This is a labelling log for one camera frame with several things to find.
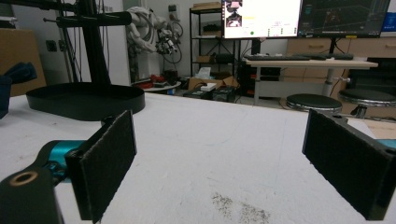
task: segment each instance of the computer monitor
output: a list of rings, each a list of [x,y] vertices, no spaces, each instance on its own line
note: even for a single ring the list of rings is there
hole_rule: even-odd
[[[300,9],[301,0],[223,0],[223,37],[296,37]]]
[[[390,0],[303,0],[298,36],[379,37]]]

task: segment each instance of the illuminated monitor screen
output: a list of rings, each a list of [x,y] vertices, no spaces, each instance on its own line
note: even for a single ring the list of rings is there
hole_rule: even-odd
[[[301,0],[223,0],[224,38],[295,37]]]
[[[379,37],[390,0],[303,0],[298,36]]]

